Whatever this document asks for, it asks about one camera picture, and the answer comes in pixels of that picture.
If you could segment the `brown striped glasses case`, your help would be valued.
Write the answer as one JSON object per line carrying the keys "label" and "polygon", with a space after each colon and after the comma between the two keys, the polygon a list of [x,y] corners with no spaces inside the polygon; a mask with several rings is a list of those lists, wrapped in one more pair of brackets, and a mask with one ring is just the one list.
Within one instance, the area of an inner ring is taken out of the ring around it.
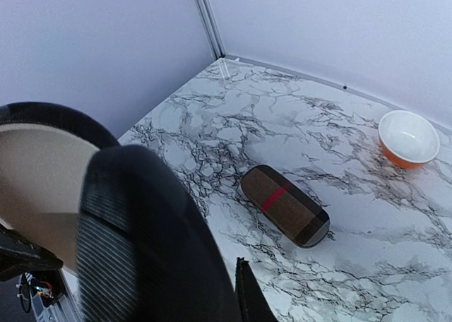
{"label": "brown striped glasses case", "polygon": [[328,233],[328,213],[268,165],[251,168],[240,182],[243,194],[293,243],[318,244]]}

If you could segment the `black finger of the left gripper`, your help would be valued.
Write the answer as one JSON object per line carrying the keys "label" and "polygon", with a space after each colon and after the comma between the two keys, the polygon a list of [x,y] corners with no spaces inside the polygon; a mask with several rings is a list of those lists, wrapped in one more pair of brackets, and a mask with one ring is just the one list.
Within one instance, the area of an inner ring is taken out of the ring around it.
{"label": "black finger of the left gripper", "polygon": [[59,270],[63,266],[51,251],[32,243],[13,229],[1,226],[1,281],[23,273]]}

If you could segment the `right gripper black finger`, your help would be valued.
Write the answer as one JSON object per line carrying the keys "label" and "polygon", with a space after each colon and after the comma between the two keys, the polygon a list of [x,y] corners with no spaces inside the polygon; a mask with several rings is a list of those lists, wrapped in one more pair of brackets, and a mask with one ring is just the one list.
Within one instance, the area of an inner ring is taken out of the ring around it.
{"label": "right gripper black finger", "polygon": [[256,280],[249,262],[238,258],[235,271],[235,294],[243,322],[277,322]]}

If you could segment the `black woven glasses case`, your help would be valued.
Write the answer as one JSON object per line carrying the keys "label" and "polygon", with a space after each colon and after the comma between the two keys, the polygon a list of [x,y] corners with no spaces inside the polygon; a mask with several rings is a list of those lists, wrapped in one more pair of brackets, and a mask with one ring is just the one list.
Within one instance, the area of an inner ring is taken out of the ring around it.
{"label": "black woven glasses case", "polygon": [[217,244],[170,168],[74,109],[1,108],[1,219],[66,266],[85,321],[240,321]]}

